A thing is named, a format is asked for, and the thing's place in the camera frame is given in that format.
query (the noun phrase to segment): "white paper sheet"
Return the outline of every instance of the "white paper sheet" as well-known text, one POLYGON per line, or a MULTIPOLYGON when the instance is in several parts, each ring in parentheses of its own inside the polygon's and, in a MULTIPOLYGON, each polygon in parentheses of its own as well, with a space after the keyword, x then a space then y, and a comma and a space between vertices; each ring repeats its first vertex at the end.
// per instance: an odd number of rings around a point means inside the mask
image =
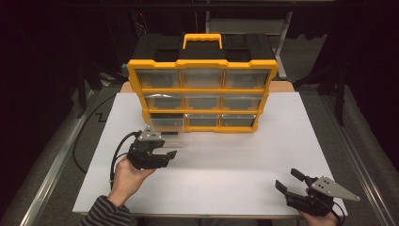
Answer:
MULTIPOLYGON (((98 196, 109 193, 114 151, 127 134, 145 127, 136 95, 119 93, 73 212, 86 213, 98 196)), ((120 153, 133 140, 126 140, 120 153)), ((256 133, 185 133, 184 142, 168 167, 158 169, 126 203, 133 214, 288 218, 298 213, 275 189, 276 180, 304 195, 306 185, 291 168, 333 178, 295 92, 270 93, 256 133)), ((344 209, 342 200, 335 201, 344 209)))

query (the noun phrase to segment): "yellow plastic organizer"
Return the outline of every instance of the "yellow plastic organizer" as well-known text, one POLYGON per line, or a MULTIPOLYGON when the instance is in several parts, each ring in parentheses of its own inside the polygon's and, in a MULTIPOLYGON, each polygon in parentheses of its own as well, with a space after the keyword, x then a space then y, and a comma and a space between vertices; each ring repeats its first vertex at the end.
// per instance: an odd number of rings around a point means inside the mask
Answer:
POLYGON ((258 128, 278 62, 265 34, 148 34, 128 70, 153 130, 238 133, 258 128))

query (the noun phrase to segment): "hand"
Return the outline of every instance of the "hand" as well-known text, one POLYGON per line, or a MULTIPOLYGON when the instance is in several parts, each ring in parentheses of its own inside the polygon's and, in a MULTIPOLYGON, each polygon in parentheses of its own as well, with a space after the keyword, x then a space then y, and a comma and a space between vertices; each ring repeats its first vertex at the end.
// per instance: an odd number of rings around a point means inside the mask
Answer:
POLYGON ((138 191, 144 180, 154 172, 155 169, 136 169, 124 157, 115 167, 114 185, 108 199, 117 207, 123 206, 138 191))
POLYGON ((298 212, 308 221, 309 226, 337 226, 339 223, 337 218, 331 213, 328 213, 325 217, 314 217, 299 210, 298 212))

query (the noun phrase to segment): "sleeve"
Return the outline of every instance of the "sleeve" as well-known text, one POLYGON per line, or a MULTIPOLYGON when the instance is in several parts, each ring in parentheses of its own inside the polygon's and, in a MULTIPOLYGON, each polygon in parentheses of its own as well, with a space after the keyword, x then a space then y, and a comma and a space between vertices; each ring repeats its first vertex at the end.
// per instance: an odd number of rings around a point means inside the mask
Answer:
POLYGON ((79 226, 130 225, 130 211, 126 206, 116 207, 106 196, 100 196, 79 226))

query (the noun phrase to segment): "organizer handle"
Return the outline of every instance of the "organizer handle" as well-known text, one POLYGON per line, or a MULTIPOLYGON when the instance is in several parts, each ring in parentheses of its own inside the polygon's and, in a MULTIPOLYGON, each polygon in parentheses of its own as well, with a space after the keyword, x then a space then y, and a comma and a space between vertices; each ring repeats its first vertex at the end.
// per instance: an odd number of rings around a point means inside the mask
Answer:
POLYGON ((188 41, 212 41, 217 40, 219 42, 219 48, 222 49, 222 36, 220 34, 185 34, 183 48, 188 41))

